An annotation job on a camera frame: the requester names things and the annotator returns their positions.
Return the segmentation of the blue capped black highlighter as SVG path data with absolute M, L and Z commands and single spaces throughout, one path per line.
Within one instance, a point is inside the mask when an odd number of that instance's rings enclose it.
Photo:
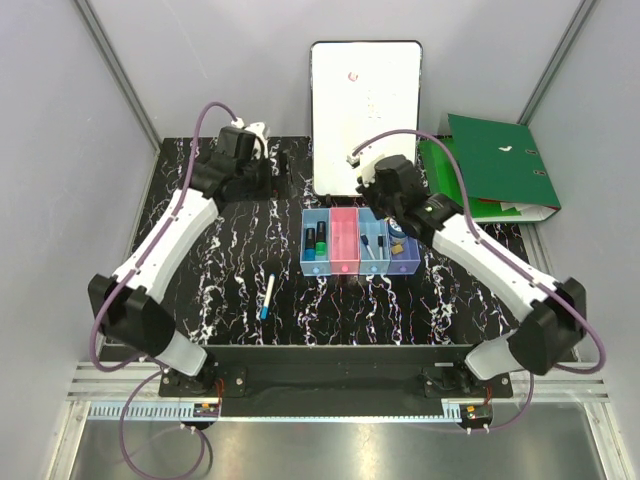
M 313 262 L 316 256 L 316 232 L 314 228 L 305 229 L 303 260 Z

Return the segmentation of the cyan capped white marker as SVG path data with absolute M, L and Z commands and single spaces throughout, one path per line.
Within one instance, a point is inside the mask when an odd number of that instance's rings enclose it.
M 266 287 L 266 291 L 265 291 L 265 295 L 264 295 L 264 299 L 263 299 L 263 304 L 260 310 L 260 319 L 261 320 L 265 320 L 268 316 L 268 312 L 269 312 L 269 308 L 270 308 L 270 302 L 273 296 L 273 289 L 274 289 L 274 285 L 275 285 L 275 280 L 276 280 L 276 275 L 275 274 L 270 274 L 269 278 L 268 278 L 268 282 L 267 282 L 267 287 Z

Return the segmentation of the blue ink bottle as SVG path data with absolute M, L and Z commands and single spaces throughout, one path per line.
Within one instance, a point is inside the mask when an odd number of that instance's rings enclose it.
M 388 219 L 388 230 L 389 235 L 398 241 L 407 237 L 407 234 L 402 230 L 400 225 L 392 218 Z

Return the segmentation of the green capped black highlighter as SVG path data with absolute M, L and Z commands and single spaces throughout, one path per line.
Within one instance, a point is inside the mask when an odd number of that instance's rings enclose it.
M 317 256 L 323 257 L 327 254 L 327 225 L 325 221 L 318 221 L 316 224 L 315 252 Z

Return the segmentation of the blue capped white marker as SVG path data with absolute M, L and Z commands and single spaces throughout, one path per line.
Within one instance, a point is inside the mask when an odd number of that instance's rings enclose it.
M 373 253 L 373 250 L 372 250 L 371 246 L 370 246 L 370 243 L 369 243 L 368 237 L 367 237 L 366 235 L 364 235 L 364 234 L 363 234 L 363 235 L 361 235 L 361 236 L 360 236 L 360 239 L 361 239 L 361 241 L 362 241 L 362 243 L 363 243 L 363 245 L 364 245 L 364 247 L 365 247 L 366 251 L 368 252 L 368 254 L 369 254 L 369 256 L 370 256 L 371 260 L 375 260 L 375 259 L 376 259 L 376 257 L 375 257 L 375 255 L 374 255 L 374 253 Z

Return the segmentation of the light blue bin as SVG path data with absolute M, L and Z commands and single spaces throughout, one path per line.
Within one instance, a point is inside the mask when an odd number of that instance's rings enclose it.
M 358 208 L 360 266 L 359 274 L 385 275 L 390 265 L 388 228 L 369 208 Z
M 327 228 L 327 254 L 323 257 L 315 256 L 313 262 L 307 262 L 303 260 L 304 252 L 304 238 L 305 229 L 314 228 L 316 232 L 316 224 L 318 221 L 325 221 Z M 329 276 L 331 274 L 330 268 L 330 245 L 329 245 L 329 210 L 325 208 L 304 209 L 302 211 L 302 224 L 301 224 L 301 243 L 300 243 L 300 267 L 302 274 L 308 277 L 317 276 Z

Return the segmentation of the pink plastic bin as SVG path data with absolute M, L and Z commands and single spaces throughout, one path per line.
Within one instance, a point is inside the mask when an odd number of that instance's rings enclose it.
M 354 275 L 359 271 L 360 236 L 357 208 L 331 208 L 330 268 L 333 275 Z

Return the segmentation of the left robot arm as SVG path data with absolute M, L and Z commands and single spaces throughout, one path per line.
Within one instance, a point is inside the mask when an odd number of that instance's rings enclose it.
M 183 186 L 135 252 L 88 286 L 93 332 L 178 371 L 196 396 L 214 388 L 216 372 L 205 365 L 204 348 L 179 332 L 161 302 L 185 256 L 227 206 L 277 194 L 284 178 L 272 173 L 268 140 L 263 122 L 222 128 L 208 160 L 189 160 Z

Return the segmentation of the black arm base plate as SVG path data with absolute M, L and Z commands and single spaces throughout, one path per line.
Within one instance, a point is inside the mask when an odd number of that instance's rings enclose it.
M 209 390 L 171 371 L 162 397 L 222 395 L 231 419 L 428 419 L 445 415 L 442 401 L 501 400 L 513 395 L 502 374 L 487 382 L 461 373 L 467 346 L 213 346 L 205 368 Z

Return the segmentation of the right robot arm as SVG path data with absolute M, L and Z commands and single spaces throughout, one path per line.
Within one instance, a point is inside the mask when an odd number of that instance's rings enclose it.
M 409 237 L 462 266 L 518 321 L 515 330 L 475 346 L 454 371 L 463 395 L 480 394 L 490 379 L 504 373 L 545 375 L 584 338 L 584 328 L 569 311 L 584 309 L 579 283 L 559 282 L 505 249 L 468 220 L 457 202 L 429 193 L 405 156 L 367 164 L 356 190 L 376 218 L 393 219 Z

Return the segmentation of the purple plastic bin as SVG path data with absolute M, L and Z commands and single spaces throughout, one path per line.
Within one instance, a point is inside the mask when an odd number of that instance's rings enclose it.
M 387 270 L 389 276 L 413 275 L 418 269 L 422 256 L 417 241 L 414 238 L 406 237 L 403 243 L 394 243 L 391 237 L 389 248 L 390 262 Z M 390 251 L 393 245 L 402 245 L 404 251 L 401 254 L 393 255 Z

